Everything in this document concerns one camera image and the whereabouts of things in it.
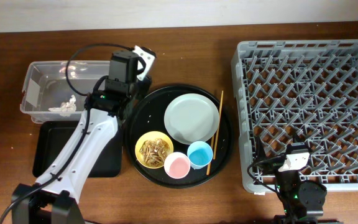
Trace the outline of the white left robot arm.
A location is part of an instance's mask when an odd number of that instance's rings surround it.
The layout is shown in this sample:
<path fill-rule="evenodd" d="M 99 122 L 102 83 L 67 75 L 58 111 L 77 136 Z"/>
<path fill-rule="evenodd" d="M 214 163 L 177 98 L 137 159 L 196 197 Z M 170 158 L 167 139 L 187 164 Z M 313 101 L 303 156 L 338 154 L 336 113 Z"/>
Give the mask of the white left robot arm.
<path fill-rule="evenodd" d="M 83 186 L 104 148 L 119 139 L 121 126 L 134 106 L 148 92 L 152 79 L 100 78 L 86 94 L 85 109 L 62 151 L 34 185 L 19 184 L 8 213 L 13 223 L 86 223 L 78 202 Z"/>

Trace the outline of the yellow bowl with food scraps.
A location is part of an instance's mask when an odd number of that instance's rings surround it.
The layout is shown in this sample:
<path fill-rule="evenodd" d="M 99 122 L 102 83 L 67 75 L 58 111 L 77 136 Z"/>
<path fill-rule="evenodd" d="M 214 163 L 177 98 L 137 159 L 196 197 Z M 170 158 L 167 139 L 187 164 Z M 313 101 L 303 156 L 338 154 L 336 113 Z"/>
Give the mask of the yellow bowl with food scraps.
<path fill-rule="evenodd" d="M 143 134 L 135 144 L 136 161 L 149 169 L 163 167 L 166 158 L 173 153 L 172 140 L 164 133 L 151 131 Z"/>

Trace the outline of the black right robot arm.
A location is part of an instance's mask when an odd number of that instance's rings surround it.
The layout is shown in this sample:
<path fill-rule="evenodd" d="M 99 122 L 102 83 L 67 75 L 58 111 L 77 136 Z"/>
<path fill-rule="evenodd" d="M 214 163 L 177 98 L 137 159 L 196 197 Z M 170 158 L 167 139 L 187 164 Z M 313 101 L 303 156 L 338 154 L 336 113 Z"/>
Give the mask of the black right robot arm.
<path fill-rule="evenodd" d="M 312 180 L 301 180 L 299 171 L 308 165 L 312 150 L 299 136 L 285 151 L 268 158 L 260 137 L 256 137 L 255 164 L 263 174 L 275 176 L 274 191 L 284 209 L 283 215 L 276 215 L 274 223 L 318 223 L 323 215 L 323 205 L 327 189 L 323 184 Z"/>

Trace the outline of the white tissue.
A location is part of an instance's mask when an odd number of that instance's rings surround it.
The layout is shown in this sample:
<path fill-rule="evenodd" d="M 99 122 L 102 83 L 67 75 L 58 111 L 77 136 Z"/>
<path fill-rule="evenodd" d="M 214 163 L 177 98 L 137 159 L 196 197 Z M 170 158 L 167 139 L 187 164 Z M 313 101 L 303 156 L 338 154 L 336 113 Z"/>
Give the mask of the white tissue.
<path fill-rule="evenodd" d="M 69 117 L 76 111 L 76 97 L 71 95 L 71 98 L 67 102 L 62 102 L 59 107 L 53 107 L 48 109 L 50 112 L 56 112 L 60 116 Z"/>

